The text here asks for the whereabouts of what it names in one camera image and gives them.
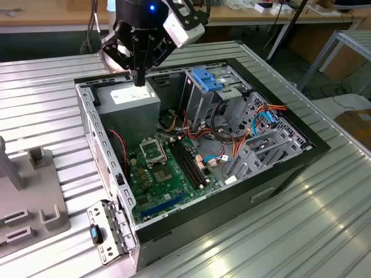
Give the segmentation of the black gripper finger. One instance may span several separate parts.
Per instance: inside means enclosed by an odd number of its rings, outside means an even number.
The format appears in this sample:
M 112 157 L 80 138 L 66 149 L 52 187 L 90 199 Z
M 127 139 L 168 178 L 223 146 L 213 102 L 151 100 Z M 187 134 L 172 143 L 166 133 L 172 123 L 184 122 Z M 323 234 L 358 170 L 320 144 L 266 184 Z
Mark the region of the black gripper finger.
M 122 53 L 119 50 L 119 38 L 115 31 L 110 32 L 101 40 L 103 52 L 118 64 L 123 70 L 129 70 L 132 74 L 134 85 L 140 86 L 140 67 L 137 69 L 134 56 L 127 49 Z
M 159 66 L 174 51 L 176 45 L 169 35 L 162 38 L 150 35 L 144 51 L 144 60 L 140 66 L 140 86 L 145 84 L 146 71 L 152 66 Z

